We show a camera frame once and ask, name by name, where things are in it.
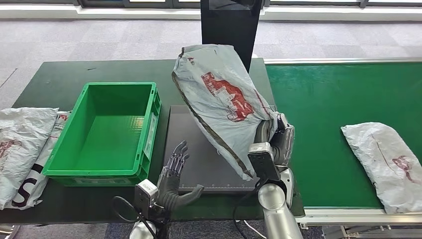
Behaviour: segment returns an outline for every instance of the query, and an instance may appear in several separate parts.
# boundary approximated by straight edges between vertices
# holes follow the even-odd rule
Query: stack of plastic bags
[[[52,108],[0,111],[0,210],[41,202],[48,180],[41,171],[69,114]]]

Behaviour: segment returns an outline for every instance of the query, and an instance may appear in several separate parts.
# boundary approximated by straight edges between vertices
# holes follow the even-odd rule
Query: green table
[[[162,101],[159,123],[151,160],[150,176],[157,182],[162,168],[168,116],[171,105],[184,105],[172,79],[174,60],[148,61],[90,61],[46,62],[40,67],[13,105],[19,107],[59,107],[71,110],[86,82],[153,81]],[[264,61],[254,59],[250,75],[258,91],[274,105]],[[34,208],[18,211],[0,211],[0,224],[31,223],[92,223],[117,222],[110,209],[113,196],[133,199],[133,187],[63,187],[49,180],[41,197],[44,200]],[[172,214],[173,220],[229,220],[239,196],[203,195],[192,205]],[[299,193],[294,197],[293,213],[303,216]],[[251,197],[238,208],[239,219],[260,219],[262,210],[257,198]]]
[[[292,169],[305,207],[383,208],[341,126],[387,124],[422,160],[422,63],[402,61],[266,65],[277,108],[296,127]]]

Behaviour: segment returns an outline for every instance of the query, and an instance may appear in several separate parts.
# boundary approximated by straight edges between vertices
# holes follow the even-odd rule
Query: black cable
[[[124,216],[122,216],[117,210],[116,208],[114,208],[114,203],[120,200],[122,201],[126,206],[128,206],[132,211],[134,211],[136,214],[138,214],[137,218],[135,220],[129,220],[127,218],[125,218]],[[123,221],[127,222],[127,223],[135,223],[139,220],[141,220],[144,225],[146,226],[146,228],[149,230],[149,232],[152,234],[152,236],[154,237],[154,239],[158,239],[157,235],[154,233],[154,231],[152,230],[152,228],[149,226],[149,224],[146,222],[145,218],[142,215],[142,212],[138,212],[135,207],[128,202],[125,198],[122,198],[121,196],[114,196],[113,199],[111,200],[111,204],[112,204],[112,209],[114,214],[116,214],[116,216],[118,216],[120,219],[122,219]]]
[[[236,216],[236,210],[237,210],[237,207],[240,205],[240,203],[242,202],[242,201],[244,201],[245,199],[247,199],[247,198],[249,198],[251,195],[253,195],[253,194],[255,194],[262,186],[264,186],[264,184],[265,184],[265,182],[267,181],[267,179],[263,179],[263,178],[260,178],[259,179],[259,181],[258,182],[256,182],[256,184],[255,184],[255,188],[252,190],[252,191],[250,191],[249,193],[247,193],[245,196],[243,196],[238,202],[237,202],[237,204],[236,204],[236,206],[234,206],[234,209],[233,209],[233,223],[234,223],[234,225],[236,226],[236,229],[237,229],[237,231],[242,235],[242,237],[244,238],[244,239],[248,239],[246,236],[245,236],[245,234],[243,234],[243,232],[240,230],[240,228],[239,228],[239,226],[237,225],[237,223],[236,223],[236,219],[235,219],[235,216]]]

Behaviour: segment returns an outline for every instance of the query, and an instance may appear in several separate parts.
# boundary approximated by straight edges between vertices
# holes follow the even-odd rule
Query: gray carpet
[[[10,107],[44,61],[176,59],[201,42],[199,21],[0,21],[0,110]],[[422,57],[421,24],[260,22],[264,58]],[[251,222],[263,232],[262,222]],[[250,238],[258,238],[242,226]],[[128,238],[129,224],[22,226],[16,238]],[[319,239],[320,228],[304,232]],[[240,238],[231,222],[173,223],[170,238]]]

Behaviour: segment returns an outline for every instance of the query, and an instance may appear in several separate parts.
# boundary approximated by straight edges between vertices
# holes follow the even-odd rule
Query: green conveyor belt
[[[296,127],[292,168],[305,207],[381,208],[340,127],[382,122],[422,159],[422,63],[267,65]]]

